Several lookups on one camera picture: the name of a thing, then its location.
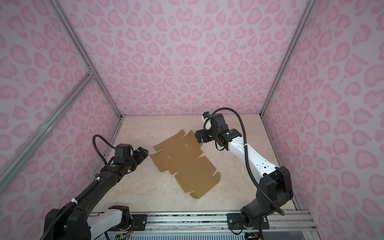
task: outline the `cardboard flap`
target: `cardboard flap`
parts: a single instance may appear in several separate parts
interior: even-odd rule
[[[198,143],[194,131],[181,130],[167,140],[154,146],[158,151],[151,154],[152,160],[160,172],[169,170],[175,175],[184,192],[191,192],[195,199],[201,198],[220,180],[220,173],[216,173],[215,166],[207,157],[200,155],[202,143]]]
[[[195,199],[199,199],[201,198],[204,194],[206,194],[211,188],[213,188],[216,184],[219,183],[220,181],[220,178],[221,178],[221,175],[219,172],[217,172],[214,176],[213,176],[213,179],[212,179],[212,186],[208,189],[202,189],[202,190],[198,190],[198,191],[194,191],[194,192],[191,192],[189,195],[191,195],[191,197],[195,198]]]
[[[160,151],[161,149],[166,148],[169,145],[173,145],[180,141],[180,138],[185,135],[184,130],[181,130],[180,132],[176,133],[172,137],[168,138],[165,141],[162,141],[161,143],[153,146],[153,148],[156,150],[156,152]]]
[[[203,154],[203,151],[199,148],[194,153],[192,153],[190,156],[183,156],[183,157],[181,157],[181,159],[180,159],[180,161],[178,162],[177,165],[175,165],[175,166],[171,167],[170,169],[168,169],[169,173],[170,174],[174,174],[174,173],[177,173],[180,169],[182,169],[185,166],[190,166],[190,165],[198,164],[197,162],[195,162],[195,160],[198,159],[198,157],[201,154]]]

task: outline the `beige table surface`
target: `beige table surface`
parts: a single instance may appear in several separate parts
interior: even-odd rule
[[[235,115],[224,115],[230,129],[240,133],[241,127]],[[276,157],[268,140],[264,126],[258,114],[241,115],[247,133],[247,142],[264,158],[278,166]],[[185,116],[130,116],[125,117],[114,146],[129,143],[134,149],[143,147],[153,154],[153,146],[175,135],[181,129],[203,128],[198,115]],[[245,164],[232,153],[218,151],[214,142],[201,146],[203,155],[212,162],[221,174],[220,182],[200,199],[185,193],[174,175],[168,171],[159,172],[150,156],[131,174],[125,175],[103,197],[93,212],[106,211],[113,205],[129,206],[132,212],[164,211],[208,211],[240,210],[250,203],[256,194],[256,187],[248,176]],[[110,153],[107,161],[114,155]],[[294,209],[292,201],[282,209]]]

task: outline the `black cable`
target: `black cable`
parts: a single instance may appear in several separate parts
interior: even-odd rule
[[[129,230],[128,232],[126,232],[126,233],[120,235],[120,236],[126,237],[126,236],[133,230],[134,225],[135,225],[135,222],[132,221],[132,224],[131,224],[127,229],[125,229],[125,231],[128,230],[129,228],[130,228],[130,230]]]
[[[233,234],[235,234],[235,235],[240,235],[242,232],[243,232],[243,227],[244,227],[244,225],[243,225],[243,223],[241,223],[241,230],[240,230],[240,232],[238,232],[238,233],[235,233],[232,229],[231,229],[231,232],[233,233]]]
[[[208,120],[209,120],[209,118],[208,118],[208,116],[207,116],[207,119],[206,119],[206,121],[204,122],[204,126],[203,126],[204,130],[208,130],[208,129],[205,128],[205,126],[206,126]]]
[[[244,124],[243,124],[243,121],[240,117],[240,115],[235,111],[233,110],[232,108],[219,108],[217,109],[216,111],[214,111],[211,115],[214,115],[215,113],[217,113],[218,111],[221,111],[221,110],[230,110],[231,112],[233,112],[234,114],[236,114],[237,118],[239,119],[240,121],[240,126],[243,130],[243,139],[244,139],[244,153],[245,153],[245,166],[247,168],[247,171],[248,171],[248,175],[249,177],[251,178],[253,184],[256,186],[257,190],[260,191],[260,193],[263,195],[263,197],[272,205],[272,207],[282,216],[285,215],[284,211],[261,189],[261,187],[259,186],[259,183],[256,181],[255,177],[253,176],[252,174],[252,171],[251,171],[251,168],[249,166],[249,160],[248,160],[248,146],[247,146],[247,136],[245,134],[245,128],[244,128]]]
[[[115,159],[115,157],[111,157],[111,159],[109,160],[108,164],[111,164],[111,162]]]
[[[82,200],[85,196],[87,196],[94,188],[95,186],[99,183],[99,180],[95,180],[91,185],[89,185],[86,189],[84,189],[83,192],[81,192],[75,200],[79,202]],[[45,237],[48,235],[48,233],[53,229],[53,227],[60,221],[60,219],[72,208],[76,205],[75,202],[71,202],[65,209],[63,209],[57,217],[51,222],[51,224],[47,227],[47,229],[44,231],[44,234],[40,238],[40,240],[44,240]]]
[[[223,151],[225,149],[225,147],[223,147],[223,149],[218,149],[217,148],[217,142],[215,141],[215,146],[216,146],[216,149],[219,150],[219,151]]]
[[[264,239],[264,236],[263,236],[262,221],[263,221],[263,217],[260,217],[260,218],[259,218],[259,223],[258,223],[259,238],[260,238],[261,240],[265,240],[265,239]]]
[[[93,136],[92,138],[92,143],[93,143],[93,147],[95,148],[97,154],[101,157],[101,159],[103,160],[104,164],[107,165],[107,160],[105,160],[104,156],[101,154],[101,152],[99,151],[97,145],[96,145],[96,138],[99,137],[101,140],[103,140],[106,144],[108,144],[109,147],[113,148],[113,149],[116,149],[114,146],[112,146],[107,140],[105,140],[105,138],[103,138],[101,135],[98,135],[96,134],[95,136]]]
[[[109,236],[108,236],[108,233],[105,231],[104,232],[104,235],[105,235],[105,238],[107,239],[107,240],[111,240],[110,238],[109,238]]]

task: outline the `cardboard sheet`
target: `cardboard sheet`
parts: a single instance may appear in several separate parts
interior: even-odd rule
[[[184,192],[191,192],[195,198],[201,198],[220,180],[220,173],[207,157],[199,157],[203,151],[194,132],[187,135],[181,130],[167,140],[153,146],[157,151],[151,154],[152,160],[160,172],[169,171],[175,175]]]

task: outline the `pink wall panel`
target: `pink wall panel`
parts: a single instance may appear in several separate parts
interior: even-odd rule
[[[306,0],[63,0],[124,114],[259,113]]]
[[[93,82],[0,196],[0,239],[39,239],[45,215],[76,197],[100,161],[94,134],[108,139],[115,118]],[[97,141],[103,151],[106,144]]]
[[[84,76],[44,0],[0,3],[0,172]]]
[[[384,2],[320,1],[266,116],[323,240],[384,239]]]

